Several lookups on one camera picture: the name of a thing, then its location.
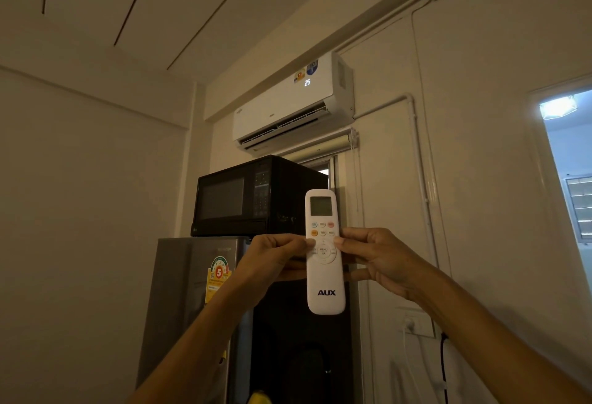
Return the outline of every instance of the air conditioner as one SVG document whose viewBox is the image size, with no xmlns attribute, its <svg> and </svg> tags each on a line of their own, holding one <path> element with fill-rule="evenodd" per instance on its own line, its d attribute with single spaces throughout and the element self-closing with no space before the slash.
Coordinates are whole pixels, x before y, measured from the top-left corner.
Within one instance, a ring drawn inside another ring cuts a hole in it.
<svg viewBox="0 0 592 404">
<path fill-rule="evenodd" d="M 327 53 L 234 112 L 237 147 L 255 156 L 353 122 L 353 72 Z"/>
</svg>

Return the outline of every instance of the ceiling light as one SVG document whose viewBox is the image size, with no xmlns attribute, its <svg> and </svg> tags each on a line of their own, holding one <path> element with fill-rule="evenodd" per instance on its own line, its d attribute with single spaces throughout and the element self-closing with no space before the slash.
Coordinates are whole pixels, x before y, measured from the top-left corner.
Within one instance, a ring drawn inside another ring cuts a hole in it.
<svg viewBox="0 0 592 404">
<path fill-rule="evenodd" d="M 543 120 L 567 116 L 578 109 L 574 96 L 556 98 L 554 100 L 541 103 L 541 114 Z"/>
</svg>

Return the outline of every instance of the white remote control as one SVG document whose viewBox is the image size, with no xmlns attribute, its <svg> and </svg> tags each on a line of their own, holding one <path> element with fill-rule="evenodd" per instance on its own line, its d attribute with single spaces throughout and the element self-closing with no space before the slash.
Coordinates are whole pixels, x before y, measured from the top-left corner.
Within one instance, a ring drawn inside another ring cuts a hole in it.
<svg viewBox="0 0 592 404">
<path fill-rule="evenodd" d="M 319 315 L 345 310 L 345 286 L 341 251 L 333 243 L 339 235 L 337 200 L 329 189 L 306 192 L 306 236 L 317 241 L 306 255 L 308 308 Z"/>
</svg>

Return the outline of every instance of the black microwave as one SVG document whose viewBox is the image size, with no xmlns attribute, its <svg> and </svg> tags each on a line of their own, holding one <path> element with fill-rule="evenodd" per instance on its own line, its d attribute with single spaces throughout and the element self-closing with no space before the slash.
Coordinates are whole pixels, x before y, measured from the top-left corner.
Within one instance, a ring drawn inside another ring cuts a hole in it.
<svg viewBox="0 0 592 404">
<path fill-rule="evenodd" d="M 199 178 L 192 236 L 304 235 L 304 198 L 327 175 L 264 156 Z"/>
</svg>

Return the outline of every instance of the hand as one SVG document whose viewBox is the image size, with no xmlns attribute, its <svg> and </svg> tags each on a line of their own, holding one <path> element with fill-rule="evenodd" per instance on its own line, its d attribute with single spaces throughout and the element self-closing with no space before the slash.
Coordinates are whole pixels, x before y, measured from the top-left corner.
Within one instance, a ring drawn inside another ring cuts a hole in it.
<svg viewBox="0 0 592 404">
<path fill-rule="evenodd" d="M 382 287 L 413 301 L 419 277 L 434 267 L 385 228 L 343 228 L 335 246 L 366 265 L 350 273 L 351 281 L 371 279 Z"/>
<path fill-rule="evenodd" d="M 306 252 L 314 245 L 315 240 L 295 234 L 255 236 L 236 270 L 220 290 L 238 291 L 237 296 L 245 308 L 250 309 L 261 301 L 274 281 L 300 279 L 282 271 L 290 258 L 306 257 Z"/>
</svg>

